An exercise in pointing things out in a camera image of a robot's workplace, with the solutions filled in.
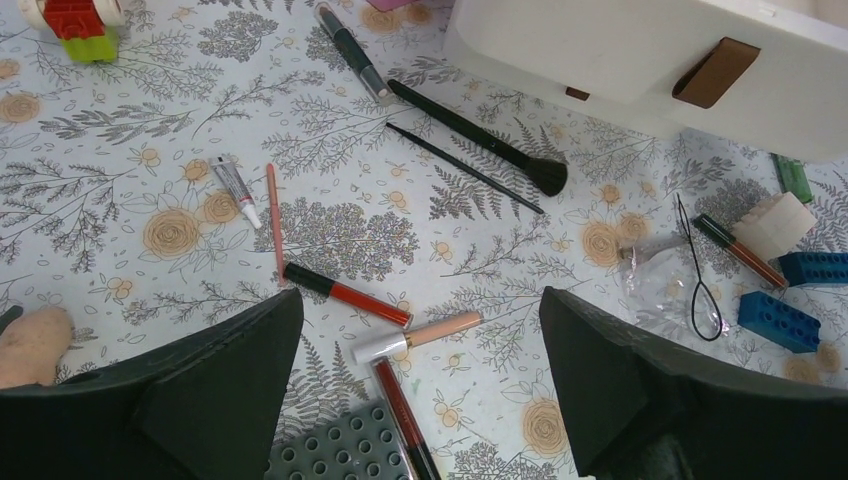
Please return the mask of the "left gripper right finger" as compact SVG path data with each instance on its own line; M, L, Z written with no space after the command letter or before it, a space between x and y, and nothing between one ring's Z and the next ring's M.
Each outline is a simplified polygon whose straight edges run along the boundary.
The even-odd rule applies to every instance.
M539 316L580 475L846 477L845 391L722 362L553 287Z

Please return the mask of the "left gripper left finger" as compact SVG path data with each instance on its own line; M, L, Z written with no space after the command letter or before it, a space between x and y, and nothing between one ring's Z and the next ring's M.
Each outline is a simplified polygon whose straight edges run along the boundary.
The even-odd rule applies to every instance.
M304 323L286 290L55 386L1 393L5 479L260 479Z

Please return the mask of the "thin pink stick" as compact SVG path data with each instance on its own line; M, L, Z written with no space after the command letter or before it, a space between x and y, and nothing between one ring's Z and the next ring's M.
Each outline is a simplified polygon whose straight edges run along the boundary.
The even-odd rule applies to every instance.
M275 251L278 285L283 287L285 285L285 262L283 258L284 251L282 245L281 217L277 195L276 172L273 163L268 163L266 165L266 179L268 185L271 233Z

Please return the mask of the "red black lip gloss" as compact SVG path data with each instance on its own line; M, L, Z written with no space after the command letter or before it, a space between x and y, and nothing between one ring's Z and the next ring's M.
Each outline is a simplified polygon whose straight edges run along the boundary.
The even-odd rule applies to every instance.
M286 263L283 277L325 297L377 315L402 329L407 329L413 318L407 311L293 262Z

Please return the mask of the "white cosmetic box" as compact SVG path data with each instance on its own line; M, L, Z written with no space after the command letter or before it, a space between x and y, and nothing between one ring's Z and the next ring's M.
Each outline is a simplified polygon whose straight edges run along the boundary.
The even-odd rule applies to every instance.
M762 260L789 253L817 218L791 192L765 198L731 227L732 235Z

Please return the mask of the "black makeup brush large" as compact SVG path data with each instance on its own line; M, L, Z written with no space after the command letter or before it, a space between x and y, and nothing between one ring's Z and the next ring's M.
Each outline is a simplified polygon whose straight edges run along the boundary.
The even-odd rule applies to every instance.
M470 120L439 105L401 82L390 79L387 84L398 97L407 103L419 108L451 130L522 170L546 196L556 196L564 189L568 179L568 170L564 163L527 155Z

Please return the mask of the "thin black makeup brush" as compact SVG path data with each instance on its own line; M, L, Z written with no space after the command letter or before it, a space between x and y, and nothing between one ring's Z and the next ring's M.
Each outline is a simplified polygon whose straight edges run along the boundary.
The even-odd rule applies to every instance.
M502 185L502 184L496 182L495 180L489 178L488 176L484 175L482 172L480 172L480 171L474 169L473 167L463 163L462 161L460 161L456 157L454 157L454 156L450 155L449 153L441 150L440 148L434 146L433 144L427 142L426 140L420 138L419 136L417 136L417 135L415 135L411 132L408 132L404 129L401 129L401 128L397 127L396 125L389 123L389 122L386 123L386 127L395 131L396 133L398 133L403 138L411 141L415 145L423 148L424 150L435 155L436 157L441 158L442 160L448 162L449 164L456 167L457 169L459 169L459 170L465 172L466 174L471 175L473 178L483 182L484 184L486 184L490 188L494 189L495 191L497 191L501 194L504 194L507 197L509 197L510 199L512 199L512 200L518 202L519 204L527 207L528 209L530 209L534 213L544 214L544 211L538 205L536 205L535 203L521 197L520 195L518 195L514 191L508 189L504 185Z

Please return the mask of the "cream three-drawer organizer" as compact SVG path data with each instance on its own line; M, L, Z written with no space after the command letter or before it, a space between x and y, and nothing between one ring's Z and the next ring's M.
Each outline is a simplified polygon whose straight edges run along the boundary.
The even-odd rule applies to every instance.
M692 128L810 163L847 156L843 1L459 1L443 52L651 136Z

